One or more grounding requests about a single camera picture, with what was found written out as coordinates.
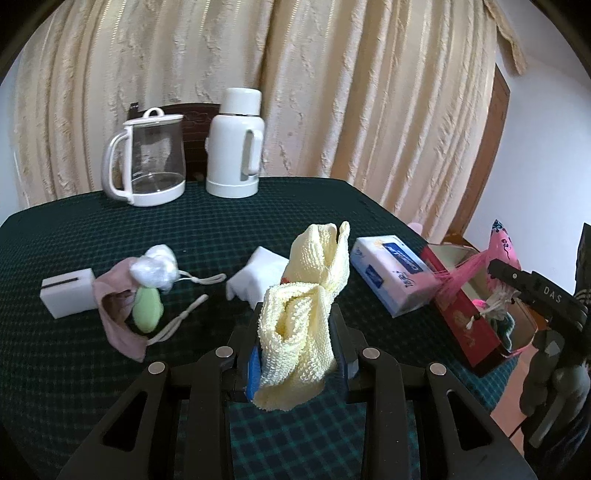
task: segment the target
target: white thermos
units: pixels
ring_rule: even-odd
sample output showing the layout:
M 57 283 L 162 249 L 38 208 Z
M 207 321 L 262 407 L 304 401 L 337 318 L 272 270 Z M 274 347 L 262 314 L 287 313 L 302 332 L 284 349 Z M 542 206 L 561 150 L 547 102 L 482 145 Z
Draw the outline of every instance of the white thermos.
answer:
M 261 92 L 229 88 L 206 140 L 206 189 L 224 198 L 244 198 L 258 191 L 265 122 Z

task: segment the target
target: tissue pack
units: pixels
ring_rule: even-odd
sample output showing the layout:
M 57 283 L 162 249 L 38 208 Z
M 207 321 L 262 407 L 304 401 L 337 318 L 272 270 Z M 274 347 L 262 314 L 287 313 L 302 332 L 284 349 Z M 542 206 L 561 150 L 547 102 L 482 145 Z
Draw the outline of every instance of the tissue pack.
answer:
M 393 317 L 429 303 L 440 287 L 431 269 L 394 235 L 358 238 L 350 261 Z

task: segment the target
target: yellow towel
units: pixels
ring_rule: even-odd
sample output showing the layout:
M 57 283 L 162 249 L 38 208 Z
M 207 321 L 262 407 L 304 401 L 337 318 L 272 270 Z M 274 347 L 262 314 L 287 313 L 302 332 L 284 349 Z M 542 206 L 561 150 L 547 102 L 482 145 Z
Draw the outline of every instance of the yellow towel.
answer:
M 338 241 L 336 234 L 332 223 L 310 225 L 291 246 L 283 273 L 288 283 L 265 294 L 261 383 L 253 399 L 259 408 L 291 410 L 314 398 L 336 367 L 328 317 L 349 279 L 349 223 L 340 226 Z

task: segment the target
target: wooden door frame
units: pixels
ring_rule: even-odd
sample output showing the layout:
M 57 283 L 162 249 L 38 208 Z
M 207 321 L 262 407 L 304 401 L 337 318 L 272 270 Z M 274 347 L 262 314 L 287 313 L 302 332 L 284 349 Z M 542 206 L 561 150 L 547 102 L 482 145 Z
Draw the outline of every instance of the wooden door frame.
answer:
M 483 164 L 480 166 L 478 165 L 479 159 L 482 158 L 481 157 L 481 153 L 482 153 L 481 149 L 482 148 L 491 148 L 491 142 L 489 142 L 489 141 L 483 142 L 483 140 L 485 138 L 487 138 L 486 137 L 487 132 L 489 132 L 489 130 L 487 130 L 487 129 L 491 128 L 492 122 L 498 121 L 498 118 L 491 117 L 491 112 L 493 110 L 491 108 L 489 108 L 489 115 L 486 120 L 486 125 L 484 127 L 484 131 L 482 133 L 482 139 L 480 141 L 480 148 L 478 149 L 478 153 L 476 155 L 476 161 L 474 162 L 474 166 L 472 167 L 472 172 L 470 173 L 470 178 L 468 179 L 468 185 L 473 185 L 473 186 L 476 185 L 477 190 L 466 189 L 466 191 L 464 192 L 464 195 L 462 196 L 462 199 L 460 201 L 460 205 L 457 208 L 456 215 L 453 218 L 453 220 L 449 226 L 449 229 L 447 230 L 446 236 L 454 235 L 456 237 L 457 236 L 462 237 L 464 235 L 464 232 L 466 231 L 466 228 L 468 227 L 468 224 L 470 223 L 470 220 L 472 219 L 472 216 L 474 215 L 474 211 L 476 210 L 478 202 L 480 201 L 480 197 L 482 195 L 482 192 L 484 191 L 484 187 L 486 186 L 486 183 L 488 181 L 488 177 L 491 174 L 492 166 L 494 164 L 496 154 L 498 152 L 499 145 L 501 143 L 502 133 L 505 128 L 505 120 L 506 120 L 507 110 L 508 110 L 508 106 L 509 106 L 509 98 L 511 96 L 511 91 L 509 89 L 509 86 L 507 85 L 507 82 L 505 81 L 505 78 L 503 77 L 503 74 L 499 70 L 499 67 L 495 66 L 495 79 L 494 79 L 492 92 L 491 92 L 491 104 L 496 98 L 495 95 L 496 96 L 499 95 L 498 92 L 500 90 L 502 90 L 505 93 L 506 101 L 504 101 L 504 105 L 501 110 L 501 112 L 502 112 L 501 134 L 498 135 L 498 138 L 496 138 L 496 137 L 492 138 L 493 139 L 492 159 L 490 161 L 488 161 L 487 164 Z

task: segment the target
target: table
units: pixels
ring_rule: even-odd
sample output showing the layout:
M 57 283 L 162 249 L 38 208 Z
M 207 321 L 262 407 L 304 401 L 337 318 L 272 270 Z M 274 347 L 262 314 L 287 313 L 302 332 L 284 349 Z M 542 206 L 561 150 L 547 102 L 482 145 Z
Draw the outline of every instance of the table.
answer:
M 160 325 L 203 292 L 210 299 L 170 340 L 148 347 L 139 364 L 108 344 L 96 310 L 53 319 L 39 299 L 43 278 L 87 267 L 98 276 L 157 244 L 176 253 L 182 270 L 230 276 L 259 245 L 288 257 L 291 242 L 309 224 L 344 220 L 351 225 L 350 246 L 359 236 L 387 233 L 417 253 L 426 244 L 373 200 L 331 179 L 264 178 L 257 195 L 240 200 L 213 197 L 202 183 L 188 183 L 178 200 L 143 209 L 95 192 L 11 216 L 0 228 L 0 414 L 39 477 L 56 477 L 150 362 L 196 361 L 252 314 L 246 302 L 226 301 L 223 284 L 181 282 L 163 295 Z M 463 366 L 462 351 L 435 307 L 393 319 L 354 269 L 337 302 L 347 324 L 370 345 L 411 365 L 440 361 L 486 408 L 497 404 L 517 360 L 476 377 Z M 344 405 L 336 390 L 328 380 L 320 396 L 287 413 L 233 406 L 236 478 L 357 478 L 365 409 Z

